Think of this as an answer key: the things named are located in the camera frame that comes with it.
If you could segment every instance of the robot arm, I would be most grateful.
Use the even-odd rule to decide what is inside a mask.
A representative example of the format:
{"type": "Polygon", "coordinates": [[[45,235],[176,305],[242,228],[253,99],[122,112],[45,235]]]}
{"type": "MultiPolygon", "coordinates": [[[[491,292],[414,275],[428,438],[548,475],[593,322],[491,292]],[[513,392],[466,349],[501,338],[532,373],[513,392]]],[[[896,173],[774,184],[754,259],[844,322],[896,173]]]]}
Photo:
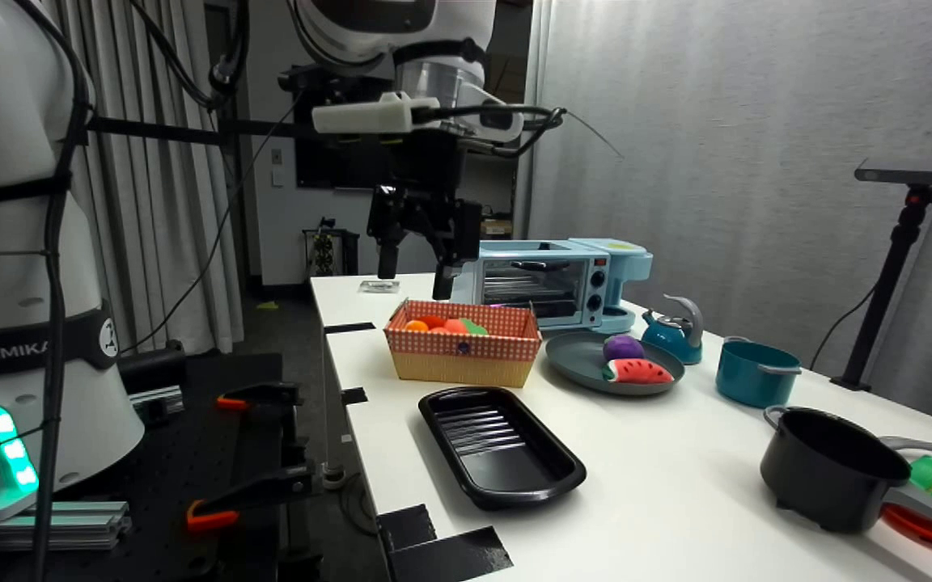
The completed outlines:
{"type": "Polygon", "coordinates": [[[397,243],[422,234],[436,256],[434,296],[480,251],[484,208],[461,200],[464,147],[522,154],[562,109],[514,107],[490,92],[484,55],[496,29],[496,0],[296,0],[306,49],[327,69],[388,76],[379,99],[350,99],[350,79],[301,84],[320,134],[394,134],[392,184],[371,189],[369,235],[379,278],[394,278],[397,243]]]}
{"type": "Polygon", "coordinates": [[[314,107],[324,134],[446,128],[464,145],[518,154],[525,132],[560,127],[560,112],[513,107],[484,86],[496,0],[296,0],[293,14],[316,60],[392,76],[371,103],[314,107]]]}

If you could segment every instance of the black pot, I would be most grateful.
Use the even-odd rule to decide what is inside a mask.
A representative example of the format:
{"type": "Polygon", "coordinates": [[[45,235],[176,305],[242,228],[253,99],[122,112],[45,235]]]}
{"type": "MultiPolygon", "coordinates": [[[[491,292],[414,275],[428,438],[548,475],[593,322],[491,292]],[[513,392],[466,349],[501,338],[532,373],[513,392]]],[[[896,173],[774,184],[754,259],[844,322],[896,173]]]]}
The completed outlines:
{"type": "Polygon", "coordinates": [[[768,421],[778,437],[762,475],[780,507],[839,534],[866,534],[885,503],[932,519],[932,498],[905,486],[909,463],[866,428],[809,406],[774,410],[768,421]]]}

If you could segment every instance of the white table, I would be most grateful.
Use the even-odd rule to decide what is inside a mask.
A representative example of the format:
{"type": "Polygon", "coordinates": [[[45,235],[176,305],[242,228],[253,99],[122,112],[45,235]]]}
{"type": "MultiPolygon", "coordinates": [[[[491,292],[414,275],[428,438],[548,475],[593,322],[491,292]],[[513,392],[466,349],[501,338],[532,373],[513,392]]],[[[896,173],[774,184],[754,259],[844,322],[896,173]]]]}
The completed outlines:
{"type": "MultiPolygon", "coordinates": [[[[716,395],[723,338],[664,396],[622,401],[574,392],[540,360],[514,395],[587,463],[588,478],[532,513],[487,513],[456,489],[418,401],[446,382],[401,382],[381,326],[406,296],[432,296],[432,275],[401,275],[397,294],[363,294],[367,278],[312,278],[375,512],[428,503],[436,535],[496,528],[513,568],[490,578],[932,578],[932,550],[876,523],[866,535],[815,530],[774,507],[762,455],[774,429],[716,395]]],[[[932,438],[932,417],[799,374],[789,405],[836,410],[875,433],[932,438]]]]}

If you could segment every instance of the red plate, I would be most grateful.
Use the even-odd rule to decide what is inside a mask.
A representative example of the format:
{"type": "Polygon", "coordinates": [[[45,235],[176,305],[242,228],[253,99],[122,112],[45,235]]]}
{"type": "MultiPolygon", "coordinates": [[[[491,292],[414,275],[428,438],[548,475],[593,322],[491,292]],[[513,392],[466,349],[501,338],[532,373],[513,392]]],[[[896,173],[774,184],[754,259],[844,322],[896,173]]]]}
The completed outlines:
{"type": "Polygon", "coordinates": [[[914,540],[932,545],[932,519],[925,519],[925,517],[919,517],[919,513],[914,513],[914,512],[905,512],[905,507],[896,507],[896,503],[885,503],[885,519],[886,519],[896,534],[914,535],[914,540]]]}

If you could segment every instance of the white robot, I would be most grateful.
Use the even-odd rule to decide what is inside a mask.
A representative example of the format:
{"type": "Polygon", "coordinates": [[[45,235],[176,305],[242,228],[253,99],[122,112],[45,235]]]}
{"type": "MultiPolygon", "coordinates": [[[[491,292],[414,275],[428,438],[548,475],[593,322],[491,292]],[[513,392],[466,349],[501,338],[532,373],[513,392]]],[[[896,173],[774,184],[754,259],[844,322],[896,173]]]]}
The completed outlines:
{"type": "MultiPolygon", "coordinates": [[[[299,0],[296,15],[306,45],[324,64],[394,76],[394,91],[375,103],[320,107],[316,132],[441,128],[504,151],[529,132],[529,109],[513,109],[484,91],[480,55],[491,38],[496,0],[299,0]]],[[[60,460],[45,480],[41,433],[51,423],[45,216],[50,194],[64,189],[60,176],[68,128],[75,116],[86,124],[75,92],[87,92],[82,69],[45,26],[36,0],[0,0],[0,519],[32,507],[38,486],[68,489],[104,472],[146,433],[114,366],[117,338],[87,221],[64,194],[60,198],[64,200],[60,460]]]]}

